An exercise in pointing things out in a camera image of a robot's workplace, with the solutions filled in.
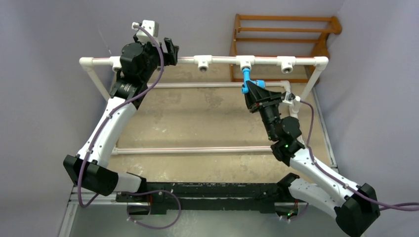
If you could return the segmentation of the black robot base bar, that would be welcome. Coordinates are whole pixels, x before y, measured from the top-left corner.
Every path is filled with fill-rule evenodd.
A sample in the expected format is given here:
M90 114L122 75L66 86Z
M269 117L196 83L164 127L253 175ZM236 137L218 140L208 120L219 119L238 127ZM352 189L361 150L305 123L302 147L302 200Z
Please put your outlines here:
M168 210L257 211L262 214L294 216L305 206L278 183L178 183L148 182L138 195L119 193L116 202L144 203L150 214Z

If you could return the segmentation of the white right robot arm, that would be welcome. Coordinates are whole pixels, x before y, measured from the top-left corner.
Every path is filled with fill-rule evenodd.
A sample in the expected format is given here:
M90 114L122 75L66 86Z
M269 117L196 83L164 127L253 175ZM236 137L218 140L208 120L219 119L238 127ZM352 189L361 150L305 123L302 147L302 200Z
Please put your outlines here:
M340 175L316 158L308 142L301 143L299 120L282 118L279 105L301 102L290 92L265 89L258 82L247 80L242 86L247 109L258 112L266 129L274 157L312 180L307 183L293 174L293 180L277 188L280 199L300 199L330 215L340 229L350 237L360 237L380 216L375 189L359 185Z

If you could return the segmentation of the white PVC pipe frame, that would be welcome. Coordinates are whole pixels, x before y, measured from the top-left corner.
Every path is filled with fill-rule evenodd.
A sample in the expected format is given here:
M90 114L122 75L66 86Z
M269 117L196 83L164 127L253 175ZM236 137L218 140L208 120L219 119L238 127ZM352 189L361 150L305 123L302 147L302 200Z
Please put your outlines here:
M131 99L122 99L117 96L110 96L103 83L100 81L94 66L111 65L113 70L121 69L122 65L119 62L119 56L112 56L109 58L92 58L82 57L79 60L81 67L87 72L91 80L94 82L99 92L107 100L107 106L99 123L94 129L93 133L82 146L81 152L85 151L87 156L94 156L98 158L108 158L111 155L145 155L145 154L204 154L204 153L262 153L270 152L269 146L246 146L246 147L189 147L189 148L135 148L135 149L119 149L116 143L124 127L133 116L135 109L132 104L133 100L142 98L147 92L153 88L228 88L238 87L239 82L203 82L203 83L163 83L160 84L157 80L153 84L148 84L144 92L139 93ZM294 66L313 66L314 72L305 86L303 93L300 95L301 101L294 102L288 105L290 116L298 118L299 107L303 100L308 96L312 90L314 83L320 77L321 72L328 65L329 59L325 56L301 58L290 56L277 57L256 57L252 55L239 55L234 57L221 57L211 55L196 55L193 57L180 57L178 63L180 64L195 64L198 69L205 72L212 64L228 64L238 65L241 70L244 67L251 69L252 65L275 65L281 67L283 74L289 74ZM286 91L291 92L290 82L265 82L267 86L281 86Z

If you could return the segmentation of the blue plastic water faucet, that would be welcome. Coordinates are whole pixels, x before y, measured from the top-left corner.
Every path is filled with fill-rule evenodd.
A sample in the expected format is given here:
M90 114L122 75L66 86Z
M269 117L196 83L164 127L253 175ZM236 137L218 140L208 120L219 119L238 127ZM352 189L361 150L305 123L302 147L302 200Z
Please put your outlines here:
M242 94L247 94L249 92L249 87L247 85L247 83L251 82L261 88L265 88L266 87L266 83L263 80L252 80L250 78L250 73L251 73L251 69L248 67L244 67L242 68L242 74L244 76L244 82L242 84L242 88L241 88L241 92Z

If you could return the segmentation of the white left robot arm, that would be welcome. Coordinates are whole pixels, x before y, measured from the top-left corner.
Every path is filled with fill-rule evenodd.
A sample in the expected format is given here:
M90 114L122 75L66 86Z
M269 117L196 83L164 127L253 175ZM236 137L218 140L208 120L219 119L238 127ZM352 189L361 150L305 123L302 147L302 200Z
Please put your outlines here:
M116 142L149 89L147 83L154 71L177 64L179 47L170 38L165 38L164 44L166 52L151 42L140 43L139 40L122 48L121 67L116 71L116 82L98 125L77 154L67 155L63 161L79 194L82 189L103 196L128 192L135 202L146 199L147 188L142 184L145 178L117 173L107 167Z

